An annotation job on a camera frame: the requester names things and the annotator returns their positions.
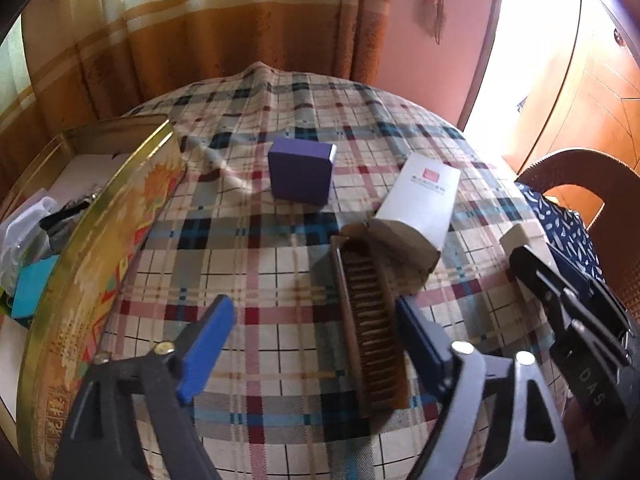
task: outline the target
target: chair backrest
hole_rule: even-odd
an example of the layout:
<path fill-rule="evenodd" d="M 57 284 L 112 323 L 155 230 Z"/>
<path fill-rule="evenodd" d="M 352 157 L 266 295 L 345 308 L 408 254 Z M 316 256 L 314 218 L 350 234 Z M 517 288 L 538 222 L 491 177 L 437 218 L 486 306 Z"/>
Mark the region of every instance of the chair backrest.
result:
<path fill-rule="evenodd" d="M 640 176 L 606 153 L 569 148 L 541 158 L 516 181 L 540 193 L 574 184 L 604 202 L 589 235 L 607 285 L 640 319 Z"/>

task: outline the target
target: blue patterned cloth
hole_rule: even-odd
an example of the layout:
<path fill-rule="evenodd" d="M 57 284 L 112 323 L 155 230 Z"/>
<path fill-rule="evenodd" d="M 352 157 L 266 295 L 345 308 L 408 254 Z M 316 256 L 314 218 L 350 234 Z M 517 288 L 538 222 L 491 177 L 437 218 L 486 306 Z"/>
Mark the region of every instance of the blue patterned cloth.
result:
<path fill-rule="evenodd" d="M 580 213 L 547 200 L 526 184 L 516 182 L 516 186 L 538 216 L 549 243 L 583 272 L 604 281 L 598 255 Z"/>

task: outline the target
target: white box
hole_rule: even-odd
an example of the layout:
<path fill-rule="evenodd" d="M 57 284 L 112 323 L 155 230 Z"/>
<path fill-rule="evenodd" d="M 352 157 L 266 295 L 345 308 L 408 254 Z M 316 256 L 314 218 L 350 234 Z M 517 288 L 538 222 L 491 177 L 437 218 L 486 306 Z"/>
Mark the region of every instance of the white box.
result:
<path fill-rule="evenodd" d="M 460 170 L 412 153 L 369 221 L 370 234 L 400 259 L 433 271 L 449 231 Z"/>
<path fill-rule="evenodd" d="M 511 256 L 511 253 L 516 247 L 522 245 L 528 245 L 531 251 L 545 262 L 551 269 L 558 272 L 558 266 L 554 260 L 549 247 L 546 244 L 545 231 L 537 220 L 527 220 L 519 224 L 514 225 L 500 238 L 500 245 L 506 254 L 507 259 Z M 520 280 L 518 285 L 522 291 L 522 296 L 525 301 L 530 301 L 535 298 L 533 292 L 531 292 Z"/>

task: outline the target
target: plastic bag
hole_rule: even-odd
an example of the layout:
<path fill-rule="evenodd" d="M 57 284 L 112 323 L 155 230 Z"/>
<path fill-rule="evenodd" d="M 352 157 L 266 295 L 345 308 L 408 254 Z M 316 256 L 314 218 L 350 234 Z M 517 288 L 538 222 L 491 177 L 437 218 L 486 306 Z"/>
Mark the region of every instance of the plastic bag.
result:
<path fill-rule="evenodd" d="M 15 294 L 20 269 L 50 251 L 47 234 L 38 222 L 56 211 L 58 203 L 50 196 L 44 196 L 21 209 L 0 224 L 0 287 L 11 297 Z"/>

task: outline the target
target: pink wall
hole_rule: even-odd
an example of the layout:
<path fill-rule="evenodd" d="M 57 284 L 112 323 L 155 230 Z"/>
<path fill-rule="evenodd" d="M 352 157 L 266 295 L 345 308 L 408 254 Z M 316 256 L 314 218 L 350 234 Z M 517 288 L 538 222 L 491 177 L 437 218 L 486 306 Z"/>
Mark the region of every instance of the pink wall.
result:
<path fill-rule="evenodd" d="M 442 40 L 415 21 L 416 0 L 391 0 L 375 86 L 456 124 L 473 79 L 492 0 L 444 0 Z"/>

